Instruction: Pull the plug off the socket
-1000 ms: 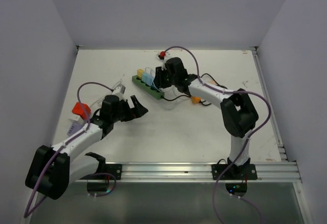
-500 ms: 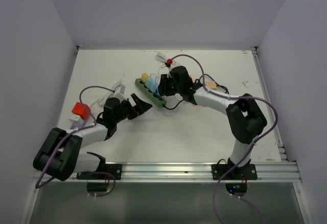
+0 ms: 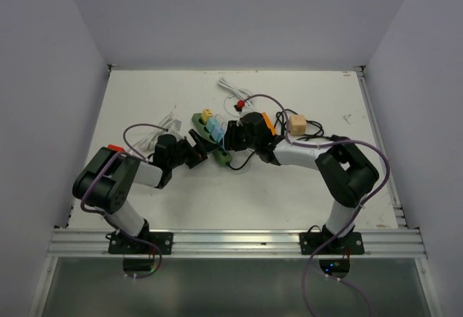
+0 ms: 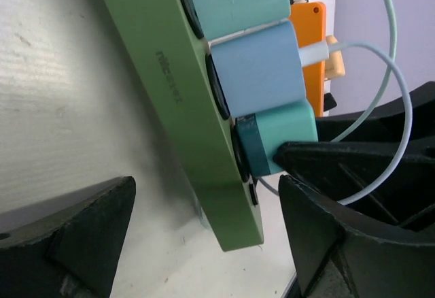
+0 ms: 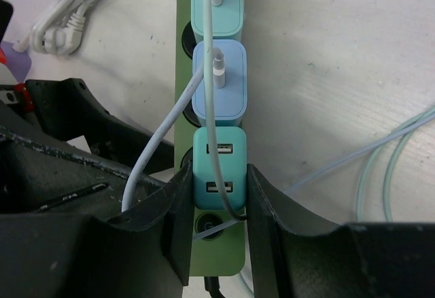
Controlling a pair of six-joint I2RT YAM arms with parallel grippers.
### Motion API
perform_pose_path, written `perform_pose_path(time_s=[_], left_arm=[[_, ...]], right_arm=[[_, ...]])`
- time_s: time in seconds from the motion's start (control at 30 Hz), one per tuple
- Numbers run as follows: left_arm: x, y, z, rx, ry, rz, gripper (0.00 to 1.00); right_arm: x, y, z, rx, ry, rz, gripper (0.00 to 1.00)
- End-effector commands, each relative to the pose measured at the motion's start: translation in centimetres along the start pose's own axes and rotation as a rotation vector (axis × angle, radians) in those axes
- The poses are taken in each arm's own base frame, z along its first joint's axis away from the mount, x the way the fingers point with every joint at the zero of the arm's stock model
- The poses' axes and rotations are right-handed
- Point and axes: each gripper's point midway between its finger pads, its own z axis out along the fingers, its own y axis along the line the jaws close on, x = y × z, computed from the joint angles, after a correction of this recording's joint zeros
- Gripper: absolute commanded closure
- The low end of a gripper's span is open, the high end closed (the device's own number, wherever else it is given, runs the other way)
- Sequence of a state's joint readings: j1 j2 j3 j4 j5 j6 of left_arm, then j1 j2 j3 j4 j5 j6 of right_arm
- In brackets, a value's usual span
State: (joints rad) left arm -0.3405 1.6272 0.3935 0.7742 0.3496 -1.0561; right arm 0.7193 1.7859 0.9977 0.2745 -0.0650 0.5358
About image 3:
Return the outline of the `green power strip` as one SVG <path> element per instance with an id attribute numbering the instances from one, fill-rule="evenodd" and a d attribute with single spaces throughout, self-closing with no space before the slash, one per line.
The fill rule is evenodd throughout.
<path id="1" fill-rule="evenodd" d="M 205 123 L 201 119 L 201 113 L 194 113 L 191 123 L 196 133 L 203 139 L 203 145 L 208 149 L 219 166 L 227 167 L 232 162 L 232 155 L 222 149 L 222 147 L 213 140 L 211 134 L 207 131 Z"/>

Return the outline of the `orange power strip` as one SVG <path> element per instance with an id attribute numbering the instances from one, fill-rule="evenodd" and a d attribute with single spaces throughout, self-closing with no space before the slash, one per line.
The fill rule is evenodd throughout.
<path id="1" fill-rule="evenodd" d="M 276 136 L 277 135 L 276 129 L 272 121 L 270 120 L 269 116 L 265 112 L 262 112 L 261 114 L 262 114 L 263 120 L 267 128 L 271 131 L 272 136 Z"/>

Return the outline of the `beige cube plug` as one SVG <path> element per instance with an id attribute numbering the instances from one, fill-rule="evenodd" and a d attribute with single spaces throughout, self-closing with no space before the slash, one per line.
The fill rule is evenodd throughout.
<path id="1" fill-rule="evenodd" d="M 302 136 L 306 133 L 307 120 L 304 115 L 292 114 L 289 116 L 289 133 L 292 136 Z"/>

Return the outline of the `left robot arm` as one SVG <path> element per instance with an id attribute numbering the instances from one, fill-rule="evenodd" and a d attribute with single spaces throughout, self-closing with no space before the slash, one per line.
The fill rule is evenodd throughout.
<path id="1" fill-rule="evenodd" d="M 218 150 L 218 144 L 202 138 L 196 131 L 187 138 L 172 133 L 160 135 L 147 161 L 122 151 L 102 147 L 80 173 L 72 187 L 82 211 L 101 215 L 125 236 L 124 244 L 133 253 L 144 253 L 150 246 L 149 223 L 128 201 L 134 184 L 164 188 L 172 171 L 185 165 L 193 168 Z"/>

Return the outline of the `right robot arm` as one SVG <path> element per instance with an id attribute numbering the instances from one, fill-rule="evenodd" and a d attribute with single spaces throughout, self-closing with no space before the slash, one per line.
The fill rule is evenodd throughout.
<path id="1" fill-rule="evenodd" d="M 378 170 L 351 140 L 329 141 L 308 147 L 290 143 L 276 133 L 266 116 L 243 114 L 228 122 L 224 135 L 226 151 L 250 149 L 267 164 L 299 166 L 316 170 L 334 198 L 322 228 L 322 244 L 329 253 L 340 253 L 354 229 L 354 215 L 362 199 L 379 180 Z"/>

